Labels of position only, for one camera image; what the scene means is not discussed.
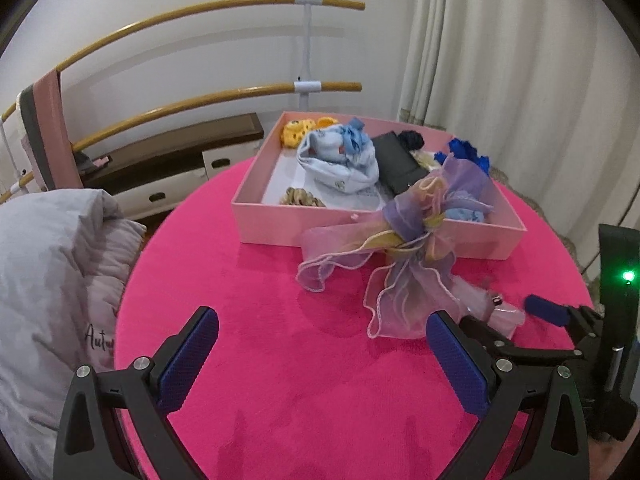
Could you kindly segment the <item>clear plastic packet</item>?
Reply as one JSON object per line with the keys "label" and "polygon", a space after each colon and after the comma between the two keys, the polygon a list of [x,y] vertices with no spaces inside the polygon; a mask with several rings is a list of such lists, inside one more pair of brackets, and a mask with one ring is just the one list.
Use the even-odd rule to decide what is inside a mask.
{"label": "clear plastic packet", "polygon": [[471,315],[502,336],[511,339],[525,323],[525,312],[509,304],[498,292],[480,288],[460,276],[452,278],[450,292],[461,306],[461,315]]}

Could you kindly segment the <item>purple organza ribbon bow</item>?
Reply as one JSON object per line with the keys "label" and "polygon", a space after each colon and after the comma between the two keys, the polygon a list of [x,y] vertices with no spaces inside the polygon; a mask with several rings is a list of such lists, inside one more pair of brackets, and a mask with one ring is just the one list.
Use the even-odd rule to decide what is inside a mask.
{"label": "purple organza ribbon bow", "polygon": [[298,284],[308,292],[323,292],[335,270],[355,271],[380,255],[384,262],[371,272],[362,298],[371,315],[369,338],[420,338],[427,318],[440,310],[460,321],[461,306],[450,292],[454,244],[439,229],[448,208],[491,211],[482,200],[490,184],[472,162],[447,156],[440,168],[370,218],[306,231]]}

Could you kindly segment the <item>light blue sock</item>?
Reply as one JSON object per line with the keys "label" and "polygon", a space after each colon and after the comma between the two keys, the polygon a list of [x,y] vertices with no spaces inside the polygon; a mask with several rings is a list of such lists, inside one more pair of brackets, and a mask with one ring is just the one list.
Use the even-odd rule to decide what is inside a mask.
{"label": "light blue sock", "polygon": [[445,211],[449,220],[484,223],[487,210],[480,207],[452,207]]}

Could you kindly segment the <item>dark navy knitted ball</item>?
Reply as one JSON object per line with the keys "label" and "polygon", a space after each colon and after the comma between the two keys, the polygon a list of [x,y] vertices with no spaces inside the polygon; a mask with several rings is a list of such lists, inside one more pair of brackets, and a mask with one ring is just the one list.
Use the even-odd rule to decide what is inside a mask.
{"label": "dark navy knitted ball", "polygon": [[420,151],[424,147],[424,137],[421,133],[414,130],[401,131],[401,133],[397,133],[396,136],[400,144],[408,152]]}

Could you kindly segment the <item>tan scrunchie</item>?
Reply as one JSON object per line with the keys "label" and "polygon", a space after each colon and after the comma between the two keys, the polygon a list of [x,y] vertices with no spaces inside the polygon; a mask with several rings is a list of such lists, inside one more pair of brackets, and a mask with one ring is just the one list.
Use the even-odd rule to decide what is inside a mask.
{"label": "tan scrunchie", "polygon": [[311,192],[306,191],[304,188],[292,188],[292,186],[286,189],[279,200],[279,204],[285,206],[326,208],[326,204]]}

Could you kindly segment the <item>yellow knitted toy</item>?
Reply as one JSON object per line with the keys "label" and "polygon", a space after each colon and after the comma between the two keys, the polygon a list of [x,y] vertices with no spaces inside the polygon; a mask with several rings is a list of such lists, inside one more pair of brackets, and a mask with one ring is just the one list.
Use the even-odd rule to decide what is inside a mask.
{"label": "yellow knitted toy", "polygon": [[330,116],[318,119],[293,119],[287,122],[280,133],[280,141],[284,148],[298,148],[304,137],[311,131],[337,125],[338,121]]}

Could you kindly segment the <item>pink round tablecloth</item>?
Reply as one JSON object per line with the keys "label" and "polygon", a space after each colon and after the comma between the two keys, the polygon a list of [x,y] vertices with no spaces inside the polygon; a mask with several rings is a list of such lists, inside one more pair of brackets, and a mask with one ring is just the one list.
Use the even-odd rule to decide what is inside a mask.
{"label": "pink round tablecloth", "polygon": [[201,306],[218,340],[171,423],[212,479],[434,479],[475,425],[424,340],[371,339],[370,266],[313,294],[300,252],[244,244],[240,162],[152,236],[126,287],[115,361],[152,356]]}

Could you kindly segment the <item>grey white duvet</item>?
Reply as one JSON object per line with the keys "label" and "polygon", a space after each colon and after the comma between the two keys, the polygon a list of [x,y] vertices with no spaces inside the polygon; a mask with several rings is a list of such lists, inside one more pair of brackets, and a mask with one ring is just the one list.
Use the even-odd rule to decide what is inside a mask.
{"label": "grey white duvet", "polygon": [[30,478],[52,476],[78,367],[114,367],[117,313],[144,232],[102,190],[1,207],[1,433]]}

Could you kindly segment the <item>royal blue cloth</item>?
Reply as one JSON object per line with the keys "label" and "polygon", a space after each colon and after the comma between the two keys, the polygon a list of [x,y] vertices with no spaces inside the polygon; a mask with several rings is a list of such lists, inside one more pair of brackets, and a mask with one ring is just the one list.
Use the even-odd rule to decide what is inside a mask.
{"label": "royal blue cloth", "polygon": [[448,152],[436,152],[433,157],[439,165],[442,165],[448,154],[457,159],[465,159],[475,164],[478,168],[489,174],[490,160],[488,156],[478,154],[478,151],[469,141],[463,141],[458,138],[451,139],[448,142]]}

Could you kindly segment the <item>black pouch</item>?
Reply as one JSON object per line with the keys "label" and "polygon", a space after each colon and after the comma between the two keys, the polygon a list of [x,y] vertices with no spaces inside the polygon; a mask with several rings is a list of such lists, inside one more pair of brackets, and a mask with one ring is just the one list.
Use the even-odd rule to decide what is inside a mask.
{"label": "black pouch", "polygon": [[406,192],[411,185],[428,175],[419,165],[398,134],[388,132],[372,139],[378,162],[378,180],[391,196]]}

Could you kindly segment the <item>brown top storage bench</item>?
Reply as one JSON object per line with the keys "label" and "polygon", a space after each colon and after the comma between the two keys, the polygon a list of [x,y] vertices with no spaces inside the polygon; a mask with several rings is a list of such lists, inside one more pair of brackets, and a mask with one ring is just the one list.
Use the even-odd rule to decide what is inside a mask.
{"label": "brown top storage bench", "polygon": [[107,155],[84,180],[114,196],[132,220],[173,210],[221,171],[253,157],[264,137],[255,113],[200,122],[134,142]]}

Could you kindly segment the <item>white blue patterned cloth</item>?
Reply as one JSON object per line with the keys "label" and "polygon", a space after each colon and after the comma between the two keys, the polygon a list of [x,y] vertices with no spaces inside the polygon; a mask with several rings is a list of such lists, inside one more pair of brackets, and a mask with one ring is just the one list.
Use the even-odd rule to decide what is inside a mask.
{"label": "white blue patterned cloth", "polygon": [[357,117],[307,133],[296,159],[315,181],[343,194],[372,188],[380,176],[374,144]]}

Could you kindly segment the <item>pink shallow box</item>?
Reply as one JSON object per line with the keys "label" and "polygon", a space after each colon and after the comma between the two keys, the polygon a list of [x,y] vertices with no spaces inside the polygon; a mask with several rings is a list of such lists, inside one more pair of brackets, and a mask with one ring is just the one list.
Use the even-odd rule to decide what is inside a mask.
{"label": "pink shallow box", "polygon": [[[366,220],[390,200],[378,184],[346,195],[316,182],[299,166],[295,152],[281,145],[280,133],[287,122],[324,115],[284,112],[266,135],[232,200],[243,243],[297,247],[303,232]],[[290,186],[311,192],[326,208],[280,205],[280,198]],[[484,223],[446,219],[439,233],[454,244],[454,252],[460,258],[506,260],[527,232],[526,226],[495,183],[484,189],[482,200],[492,207]]]}

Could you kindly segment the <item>cream curtain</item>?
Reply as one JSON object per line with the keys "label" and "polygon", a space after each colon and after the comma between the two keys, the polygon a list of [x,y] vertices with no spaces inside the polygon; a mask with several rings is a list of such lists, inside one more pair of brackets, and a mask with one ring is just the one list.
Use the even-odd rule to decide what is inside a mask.
{"label": "cream curtain", "polygon": [[600,271],[639,223],[639,57],[602,0],[416,0],[403,122],[470,141]]}

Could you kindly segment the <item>pink grey hanging towel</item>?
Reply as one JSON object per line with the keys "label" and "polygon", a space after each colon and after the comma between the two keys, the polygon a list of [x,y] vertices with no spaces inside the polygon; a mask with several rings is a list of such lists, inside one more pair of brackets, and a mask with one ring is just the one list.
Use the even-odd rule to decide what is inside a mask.
{"label": "pink grey hanging towel", "polygon": [[51,70],[16,98],[24,134],[22,145],[40,188],[83,188],[67,135],[60,74]]}

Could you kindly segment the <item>lower wooden ballet bar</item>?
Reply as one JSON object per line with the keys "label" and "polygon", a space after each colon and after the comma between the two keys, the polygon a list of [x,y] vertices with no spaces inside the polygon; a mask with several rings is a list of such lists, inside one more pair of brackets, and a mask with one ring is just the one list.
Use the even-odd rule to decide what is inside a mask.
{"label": "lower wooden ballet bar", "polygon": [[45,191],[81,188],[81,176],[94,169],[92,159],[82,154],[82,151],[147,122],[204,106],[258,96],[325,91],[359,92],[361,89],[362,85],[359,82],[298,80],[218,91],[148,110],[72,143],[67,135],[60,75],[52,70],[16,98],[15,110],[21,119],[23,148],[32,165],[32,171],[14,182],[1,195],[1,200],[3,203],[7,202],[27,188],[32,181],[36,181]]}

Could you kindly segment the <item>wooden ballet bar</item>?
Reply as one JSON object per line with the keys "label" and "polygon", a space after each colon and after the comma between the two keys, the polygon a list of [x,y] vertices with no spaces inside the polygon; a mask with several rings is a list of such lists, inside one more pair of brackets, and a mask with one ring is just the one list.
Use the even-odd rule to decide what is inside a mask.
{"label": "wooden ballet bar", "polygon": [[[120,29],[111,32],[107,36],[96,40],[93,44],[89,44],[88,47],[77,51],[69,58],[66,58],[63,62],[56,66],[57,70],[67,70],[70,66],[80,62],[90,54],[99,51],[116,41],[129,37],[142,30],[152,28],[161,24],[177,21],[179,18],[188,18],[198,14],[204,14],[208,12],[249,8],[250,6],[297,6],[294,0],[214,0],[204,3],[194,4],[193,6],[184,6],[183,8],[168,11],[165,13],[157,14],[152,18],[146,18],[145,20],[134,22],[130,25],[122,27]],[[357,0],[323,0],[321,6],[327,6],[328,8],[346,9],[363,11],[366,5]],[[160,118],[164,118],[177,113],[186,112],[187,110],[195,110],[199,107],[209,106],[218,103],[239,101],[244,99],[258,98],[258,96],[280,96],[280,94],[297,94],[295,92],[294,82],[284,82],[283,84],[265,84],[264,86],[246,87],[232,90],[224,90],[221,92],[214,92],[207,96],[199,96],[198,98],[192,98],[184,100],[175,104],[165,105],[155,110],[150,110],[144,114],[131,117],[130,119],[123,120],[117,125],[105,128],[101,133],[96,133],[96,136],[100,138],[107,138],[108,136],[114,136],[116,133],[141,126],[147,122],[152,122]],[[356,81],[318,81],[321,86],[320,92],[360,92],[362,90],[362,84]]]}
{"label": "wooden ballet bar", "polygon": [[45,191],[81,188],[81,176],[94,169],[92,159],[82,154],[82,151],[147,122],[204,106],[258,96],[325,91],[359,92],[361,89],[362,85],[359,82],[298,80],[218,91],[148,110],[72,143],[67,135],[60,75],[52,70],[16,98],[15,110],[21,119],[23,148],[32,165],[32,171],[14,182],[1,195],[1,200],[3,203],[7,202],[27,188],[32,181],[36,181]]}

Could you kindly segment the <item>upper wooden ballet bar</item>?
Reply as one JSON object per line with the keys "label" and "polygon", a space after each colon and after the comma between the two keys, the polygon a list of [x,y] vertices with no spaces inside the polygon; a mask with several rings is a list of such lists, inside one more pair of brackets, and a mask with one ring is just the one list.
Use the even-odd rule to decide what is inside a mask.
{"label": "upper wooden ballet bar", "polygon": [[[208,12],[249,8],[250,6],[297,6],[294,0],[214,0],[204,3],[194,4],[193,6],[184,6],[183,8],[168,11],[165,13],[157,14],[152,18],[146,18],[145,20],[134,22],[130,25],[122,27],[120,29],[111,32],[107,36],[96,40],[93,44],[89,44],[88,47],[77,51],[69,58],[66,58],[63,62],[56,66],[57,70],[67,70],[70,66],[80,62],[90,54],[99,51],[116,41],[129,37],[142,30],[152,28],[161,24],[177,21],[179,18],[188,18],[198,14],[204,14]],[[346,9],[363,11],[366,5],[357,0],[323,0],[321,6],[327,6],[328,8]],[[165,105],[155,110],[150,110],[144,114],[131,117],[130,119],[123,120],[117,125],[105,128],[101,133],[96,133],[96,136],[100,138],[107,138],[108,136],[114,136],[116,133],[141,126],[147,122],[152,122],[160,118],[164,118],[177,113],[186,112],[187,110],[195,110],[199,107],[209,106],[218,103],[239,101],[244,99],[258,98],[258,96],[280,96],[280,94],[297,94],[295,92],[294,82],[284,82],[283,84],[265,84],[264,86],[246,87],[232,90],[224,90],[221,92],[214,92],[207,96],[199,96],[198,98],[192,98],[184,100],[175,104]],[[356,81],[318,81],[321,86],[320,92],[360,92],[362,90],[362,84]]]}

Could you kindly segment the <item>white bar stand post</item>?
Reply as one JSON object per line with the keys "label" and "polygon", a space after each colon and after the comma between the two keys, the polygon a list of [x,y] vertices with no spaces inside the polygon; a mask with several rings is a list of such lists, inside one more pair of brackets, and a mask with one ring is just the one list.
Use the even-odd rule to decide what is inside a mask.
{"label": "white bar stand post", "polygon": [[294,0],[294,3],[303,7],[303,51],[302,67],[297,80],[294,82],[295,92],[299,95],[298,107],[300,110],[309,110],[309,96],[311,93],[320,92],[318,81],[311,80],[310,55],[311,55],[311,23],[313,6],[321,6],[323,0]]}

